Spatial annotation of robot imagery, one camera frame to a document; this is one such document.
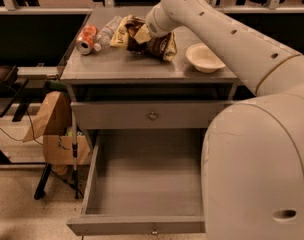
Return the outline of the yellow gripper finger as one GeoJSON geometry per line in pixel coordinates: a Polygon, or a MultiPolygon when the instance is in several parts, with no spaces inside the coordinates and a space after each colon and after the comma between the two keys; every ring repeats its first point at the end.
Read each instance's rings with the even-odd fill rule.
{"type": "Polygon", "coordinates": [[[137,43],[142,44],[152,39],[152,35],[146,24],[143,24],[134,36],[137,43]]]}

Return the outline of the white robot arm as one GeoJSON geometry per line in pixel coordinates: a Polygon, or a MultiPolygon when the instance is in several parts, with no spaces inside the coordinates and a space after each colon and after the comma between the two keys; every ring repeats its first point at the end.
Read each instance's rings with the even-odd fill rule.
{"type": "Polygon", "coordinates": [[[304,55],[209,1],[160,0],[146,16],[156,37],[187,27],[254,95],[206,131],[206,239],[304,240],[304,55]]]}

